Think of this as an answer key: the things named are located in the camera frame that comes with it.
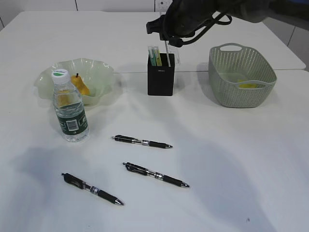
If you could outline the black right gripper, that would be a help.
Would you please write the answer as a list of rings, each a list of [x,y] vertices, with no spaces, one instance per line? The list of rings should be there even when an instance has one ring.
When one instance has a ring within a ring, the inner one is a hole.
[[[190,38],[212,21],[216,10],[215,0],[174,0],[165,14],[146,23],[146,31],[158,33],[163,41]]]

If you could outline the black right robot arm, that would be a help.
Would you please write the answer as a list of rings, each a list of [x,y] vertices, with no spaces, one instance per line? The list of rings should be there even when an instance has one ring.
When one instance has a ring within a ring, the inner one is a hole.
[[[303,29],[309,28],[307,0],[174,0],[166,13],[147,22],[148,34],[181,47],[192,44],[212,26],[229,25],[236,17],[259,23],[273,18]]]

